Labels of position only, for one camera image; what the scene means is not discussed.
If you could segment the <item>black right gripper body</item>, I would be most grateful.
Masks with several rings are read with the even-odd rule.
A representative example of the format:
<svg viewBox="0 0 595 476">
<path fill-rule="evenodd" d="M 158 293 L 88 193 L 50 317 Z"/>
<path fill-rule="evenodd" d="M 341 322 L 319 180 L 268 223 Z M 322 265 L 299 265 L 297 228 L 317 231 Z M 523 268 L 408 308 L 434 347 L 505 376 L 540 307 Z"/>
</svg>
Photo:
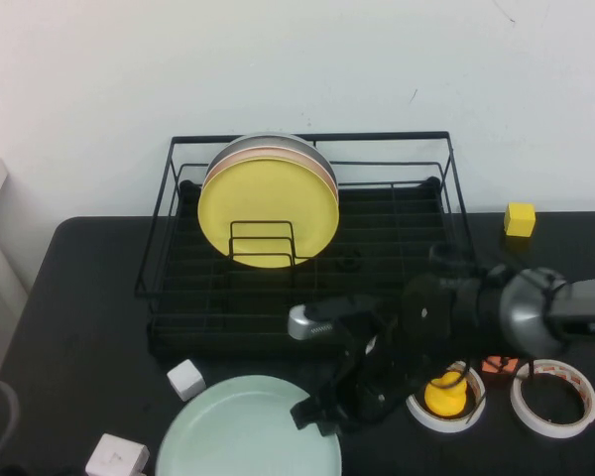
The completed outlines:
<svg viewBox="0 0 595 476">
<path fill-rule="evenodd" d="M 334 422 L 378 422 L 427 382 L 426 358 L 398 310 L 374 297 L 338 297 L 329 306 L 347 355 L 327 386 Z"/>
</svg>

